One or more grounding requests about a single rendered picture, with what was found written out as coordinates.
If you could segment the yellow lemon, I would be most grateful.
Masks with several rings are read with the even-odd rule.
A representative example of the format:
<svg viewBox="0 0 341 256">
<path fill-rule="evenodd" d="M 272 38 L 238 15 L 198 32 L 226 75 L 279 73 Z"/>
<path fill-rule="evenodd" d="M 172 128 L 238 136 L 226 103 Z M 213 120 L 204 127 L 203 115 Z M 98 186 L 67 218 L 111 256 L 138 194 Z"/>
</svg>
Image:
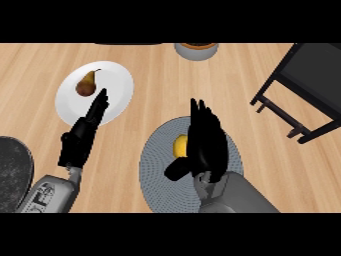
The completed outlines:
<svg viewBox="0 0 341 256">
<path fill-rule="evenodd" d="M 188 136 L 181 134 L 173 142 L 173 156 L 176 158 L 186 156 Z"/>
</svg>

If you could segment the round dark grey pan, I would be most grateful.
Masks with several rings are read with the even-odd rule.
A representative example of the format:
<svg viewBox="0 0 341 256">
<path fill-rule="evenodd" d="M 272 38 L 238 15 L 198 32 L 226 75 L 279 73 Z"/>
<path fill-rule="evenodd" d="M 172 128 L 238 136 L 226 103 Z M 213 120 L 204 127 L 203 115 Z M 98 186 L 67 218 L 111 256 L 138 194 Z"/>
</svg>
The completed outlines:
<svg viewBox="0 0 341 256">
<path fill-rule="evenodd" d="M 0 213 L 14 213 L 28 193 L 34 160 L 25 144 L 0 136 Z"/>
</svg>

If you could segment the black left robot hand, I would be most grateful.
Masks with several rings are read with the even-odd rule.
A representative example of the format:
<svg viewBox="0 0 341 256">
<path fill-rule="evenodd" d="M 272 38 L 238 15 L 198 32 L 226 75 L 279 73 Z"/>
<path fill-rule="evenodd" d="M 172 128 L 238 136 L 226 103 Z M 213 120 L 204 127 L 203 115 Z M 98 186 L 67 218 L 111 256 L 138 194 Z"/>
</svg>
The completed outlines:
<svg viewBox="0 0 341 256">
<path fill-rule="evenodd" d="M 110 106 L 107 89 L 102 89 L 85 117 L 80 117 L 71 130 L 61 136 L 62 149 L 58 165 L 82 168 L 86 164 L 98 126 Z"/>
</svg>

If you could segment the round grey placemat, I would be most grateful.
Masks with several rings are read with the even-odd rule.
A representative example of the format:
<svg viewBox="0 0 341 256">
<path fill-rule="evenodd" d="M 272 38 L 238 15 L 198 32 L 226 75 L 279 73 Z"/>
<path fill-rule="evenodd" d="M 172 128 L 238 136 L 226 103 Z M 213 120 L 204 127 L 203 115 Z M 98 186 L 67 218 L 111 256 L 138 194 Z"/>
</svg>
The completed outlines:
<svg viewBox="0 0 341 256">
<path fill-rule="evenodd" d="M 173 142 L 188 134 L 191 117 L 169 120 L 151 134 L 139 162 L 139 181 L 147 204 L 154 213 L 197 213 L 201 201 L 188 174 L 179 181 L 164 176 L 164 170 L 175 160 Z"/>
</svg>

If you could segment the black tiered shelf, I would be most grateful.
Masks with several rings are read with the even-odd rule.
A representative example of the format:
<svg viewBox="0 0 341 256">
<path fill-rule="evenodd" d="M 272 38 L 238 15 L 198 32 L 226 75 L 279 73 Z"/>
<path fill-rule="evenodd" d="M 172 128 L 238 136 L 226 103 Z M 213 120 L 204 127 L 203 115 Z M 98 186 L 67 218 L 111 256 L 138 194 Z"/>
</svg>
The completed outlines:
<svg viewBox="0 0 341 256">
<path fill-rule="evenodd" d="M 265 96 L 274 82 L 331 118 L 315 130 L 309 130 L 285 110 Z M 341 43 L 294 43 L 269 78 L 250 102 L 268 108 L 291 125 L 287 137 L 302 134 L 297 142 L 305 144 L 341 127 Z"/>
</svg>

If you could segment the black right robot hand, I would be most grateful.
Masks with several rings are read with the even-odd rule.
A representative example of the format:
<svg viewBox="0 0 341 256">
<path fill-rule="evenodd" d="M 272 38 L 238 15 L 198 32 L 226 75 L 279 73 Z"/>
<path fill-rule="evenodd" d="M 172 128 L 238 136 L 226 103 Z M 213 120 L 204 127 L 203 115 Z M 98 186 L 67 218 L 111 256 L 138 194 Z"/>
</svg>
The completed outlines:
<svg viewBox="0 0 341 256">
<path fill-rule="evenodd" d="M 176 158 L 166 168 L 164 176 L 178 181 L 188 173 L 197 176 L 209 172 L 209 182 L 217 183 L 228 171 L 228 163 L 228 139 L 219 118 L 204 101 L 191 99 L 186 156 Z"/>
</svg>

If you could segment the brown pear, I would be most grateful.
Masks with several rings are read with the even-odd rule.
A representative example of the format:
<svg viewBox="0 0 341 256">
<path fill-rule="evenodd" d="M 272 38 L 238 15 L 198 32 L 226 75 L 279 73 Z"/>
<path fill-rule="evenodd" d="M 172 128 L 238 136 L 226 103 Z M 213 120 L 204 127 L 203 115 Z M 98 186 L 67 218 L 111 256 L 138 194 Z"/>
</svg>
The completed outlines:
<svg viewBox="0 0 341 256">
<path fill-rule="evenodd" d="M 79 93 L 80 96 L 89 97 L 96 90 L 96 75 L 98 70 L 92 70 L 88 72 L 85 77 L 82 78 L 80 82 L 77 83 L 76 86 L 76 92 Z"/>
</svg>

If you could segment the white oval plate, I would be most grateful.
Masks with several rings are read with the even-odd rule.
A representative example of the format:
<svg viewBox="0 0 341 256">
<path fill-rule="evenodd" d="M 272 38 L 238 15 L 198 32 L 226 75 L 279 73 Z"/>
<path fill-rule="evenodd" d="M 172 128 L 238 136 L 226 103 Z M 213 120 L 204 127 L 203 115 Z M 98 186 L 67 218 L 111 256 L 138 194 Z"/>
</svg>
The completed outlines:
<svg viewBox="0 0 341 256">
<path fill-rule="evenodd" d="M 95 72 L 96 89 L 90 96 L 82 96 L 76 86 L 86 74 Z M 113 61 L 96 61 L 77 68 L 62 81 L 55 98 L 56 113 L 62 121 L 73 126 L 80 117 L 85 117 L 92 102 L 102 89 L 107 89 L 108 108 L 101 124 L 111 122 L 129 106 L 135 83 L 126 67 Z"/>
</svg>

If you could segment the grey cup with orange content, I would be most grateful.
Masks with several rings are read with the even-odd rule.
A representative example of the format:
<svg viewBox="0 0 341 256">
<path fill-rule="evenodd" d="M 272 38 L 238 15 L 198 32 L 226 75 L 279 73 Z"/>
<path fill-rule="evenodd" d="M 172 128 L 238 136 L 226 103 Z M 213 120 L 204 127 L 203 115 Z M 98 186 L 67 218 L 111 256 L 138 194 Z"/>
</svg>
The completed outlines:
<svg viewBox="0 0 341 256">
<path fill-rule="evenodd" d="M 217 43 L 203 46 L 195 46 L 185 43 L 175 44 L 178 54 L 191 61 L 204 61 L 210 59 L 217 52 L 217 48 Z"/>
</svg>

